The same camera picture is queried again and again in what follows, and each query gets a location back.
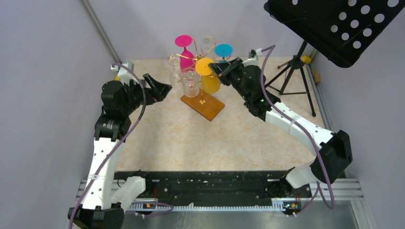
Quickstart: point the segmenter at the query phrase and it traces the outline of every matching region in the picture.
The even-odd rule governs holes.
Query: tripod leg
[[[279,94],[279,95],[282,95],[282,94],[284,93],[284,90],[286,89],[287,84],[288,84],[288,82],[290,81],[293,72],[294,72],[294,69],[291,68],[290,71],[288,72],[288,75],[287,75],[286,80],[285,80],[284,83],[283,83],[283,86],[282,86],[281,89],[280,89],[280,94]]]
[[[286,66],[288,64],[288,62],[290,62],[290,61],[287,61],[284,64],[277,66],[277,68],[280,69],[282,66]]]
[[[280,77],[285,71],[287,71],[289,67],[290,66],[285,67],[279,74],[277,74],[272,80],[270,80],[270,82],[266,83],[265,87],[268,87],[270,84],[272,84],[274,81],[276,81],[276,79],[278,77]]]
[[[308,84],[307,84],[307,79],[305,78],[304,69],[302,69],[302,67],[301,67],[300,70],[301,70],[302,80],[304,81],[305,91],[307,92],[307,95],[308,95],[309,105],[311,106],[312,117],[316,117],[314,104],[312,104],[311,94],[309,93],[309,88],[308,88]]]

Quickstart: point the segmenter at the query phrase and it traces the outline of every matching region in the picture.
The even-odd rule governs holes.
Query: perforated metal panel
[[[265,4],[273,18],[342,68],[352,66],[404,7],[405,0],[269,0]]]

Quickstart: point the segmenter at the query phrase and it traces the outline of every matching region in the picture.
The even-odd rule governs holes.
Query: wire
[[[267,55],[266,55],[266,57],[265,57],[265,59],[264,59],[264,61],[263,61],[262,69],[261,69],[261,71],[260,71],[260,86],[261,86],[261,88],[262,88],[262,92],[263,92],[264,97],[266,98],[267,102],[271,105],[271,107],[272,107],[273,109],[275,109],[278,113],[280,113],[282,116],[284,116],[286,119],[288,119],[289,121],[293,121],[293,119],[292,119],[291,117],[289,117],[288,115],[286,115],[286,114],[285,114],[284,112],[282,112],[278,107],[276,107],[276,106],[274,105],[274,103],[271,102],[270,98],[268,97],[268,95],[267,95],[267,93],[266,93],[265,82],[264,82],[264,70],[265,70],[265,65],[266,65],[266,63],[267,63],[267,60],[268,60],[270,54],[272,53],[272,51],[274,50],[275,47],[276,47],[275,45],[272,45],[272,46],[270,46],[270,47],[268,47],[268,48],[265,48],[266,51],[268,50],[268,53],[267,53]],[[321,167],[321,169],[322,169],[322,173],[323,173],[323,175],[325,176],[326,185],[328,186],[328,189],[329,189],[330,202],[331,202],[331,204],[329,205],[329,204],[327,203],[327,201],[326,201],[326,199],[325,199],[325,197],[324,197],[324,195],[323,195],[323,193],[322,193],[322,189],[320,188],[320,183],[319,183],[319,182],[317,182],[317,186],[318,186],[318,187],[317,187],[316,194],[318,194],[318,192],[320,192],[320,196],[322,197],[322,200],[323,200],[323,202],[325,203],[325,205],[326,205],[329,209],[334,209],[334,208],[336,207],[336,203],[335,203],[335,196],[334,196],[333,190],[332,190],[332,185],[330,184],[330,179],[329,179],[329,176],[328,176],[328,172],[326,171],[325,164],[324,164],[323,159],[322,159],[322,157],[321,157],[321,155],[320,155],[320,152],[319,152],[318,147],[317,147],[317,145],[316,145],[316,143],[315,143],[315,140],[312,138],[312,136],[311,136],[311,134],[308,132],[308,130],[305,129],[300,123],[295,122],[294,124],[297,125],[297,126],[305,133],[305,135],[309,138],[310,142],[312,143],[312,146],[314,147],[315,153],[316,153],[317,158],[318,158],[319,163],[320,163],[320,167]],[[300,211],[300,213],[303,212],[303,211],[306,209],[306,207],[307,207],[310,203],[312,203],[312,201],[313,201],[313,199],[315,198],[316,194],[312,196],[312,199],[309,201],[308,204],[305,205],[305,207]]]
[[[274,47],[275,47],[275,45],[269,46],[269,47],[267,47],[267,48],[265,48],[265,49],[262,49],[262,52],[265,52],[265,51],[267,51],[267,50],[270,50],[271,48],[274,49]]]
[[[135,75],[135,73],[133,71],[131,71],[129,68],[127,68],[126,66],[120,64],[120,63],[114,63],[111,66],[118,66],[121,67],[125,70],[127,70],[129,73],[131,73],[131,75],[134,76],[134,78],[138,81],[141,89],[142,89],[142,96],[143,96],[143,105],[142,105],[142,110],[139,114],[139,117],[137,119],[137,121],[135,122],[135,124],[130,128],[130,130],[127,132],[127,134],[124,135],[124,137],[122,137],[122,139],[114,146],[114,148],[111,150],[111,152],[109,154],[107,154],[106,158],[104,158],[103,162],[101,162],[100,166],[98,167],[98,169],[96,170],[96,172],[94,173],[95,176],[97,176],[101,169],[103,168],[103,166],[107,163],[107,161],[110,159],[110,157],[113,155],[113,153],[115,153],[115,151],[119,148],[119,146],[125,141],[125,139],[132,133],[132,131],[135,129],[135,127],[138,125],[138,123],[140,122],[140,119],[142,118],[143,114],[145,113],[145,107],[146,107],[146,92],[145,92],[145,88],[142,85],[142,82],[140,81],[140,79]],[[73,208],[72,214],[70,216],[69,219],[69,229],[73,228],[73,219],[76,216],[76,212],[77,209],[80,206],[80,203],[83,201],[84,197],[86,196],[87,192],[90,190],[90,187],[93,185],[94,180],[90,180],[90,182],[88,183],[87,187],[85,188],[85,190],[83,191],[82,195],[80,196],[79,200],[77,201],[75,207]]]
[[[161,205],[161,206],[165,206],[165,207],[170,207],[170,209],[169,209],[169,210],[166,210],[166,211],[161,211],[161,212],[158,212],[158,213],[155,213],[155,214],[149,214],[149,215],[139,214],[139,213],[137,213],[136,211],[126,211],[126,212],[125,212],[126,214],[127,214],[127,212],[128,212],[128,213],[134,212],[135,215],[139,215],[139,216],[142,216],[142,217],[153,217],[153,216],[160,216],[160,215],[169,213],[169,212],[171,212],[171,211],[174,210],[174,206],[173,206],[173,205],[166,204],[166,203],[161,203],[161,202],[133,202],[132,204],[150,204],[150,205],[155,205],[155,206],[156,206],[156,205]]]

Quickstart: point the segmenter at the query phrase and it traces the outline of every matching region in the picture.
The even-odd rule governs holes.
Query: wooden base
[[[204,104],[201,104],[200,102],[201,93],[193,98],[183,95],[180,100],[191,107],[194,111],[202,115],[204,118],[212,121],[217,116],[217,114],[219,114],[220,111],[225,107],[225,104],[205,92],[203,94],[203,97],[205,100]]]

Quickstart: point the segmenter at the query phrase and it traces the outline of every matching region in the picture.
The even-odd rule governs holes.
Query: tripod
[[[280,69],[281,67],[287,65],[287,67],[285,67],[279,74],[277,74],[272,80],[270,80],[270,82],[268,82],[265,86],[266,87],[270,87],[276,91],[279,92],[279,95],[288,95],[288,94],[307,94],[308,96],[308,100],[309,100],[309,105],[311,106],[311,111],[312,111],[312,116],[315,117],[316,113],[314,110],[314,105],[312,104],[312,100],[311,100],[311,94],[309,93],[309,88],[308,88],[308,83],[307,83],[307,79],[305,78],[305,74],[304,74],[304,69],[302,68],[304,66],[304,62],[301,60],[301,56],[305,50],[305,47],[307,46],[308,42],[304,41],[301,45],[301,48],[298,51],[297,55],[294,55],[293,59],[277,66],[278,69]],[[277,89],[273,86],[271,86],[271,84],[278,79],[284,72],[286,72],[289,68],[290,71],[288,72],[288,75],[286,77],[286,80],[283,83],[283,86],[281,87],[281,89]],[[301,71],[301,76],[302,76],[302,80],[304,81],[304,86],[305,86],[305,91],[304,92],[294,92],[294,93],[284,93],[284,90],[287,87],[288,82],[291,79],[291,76],[293,74],[293,72],[295,70],[299,69]]]

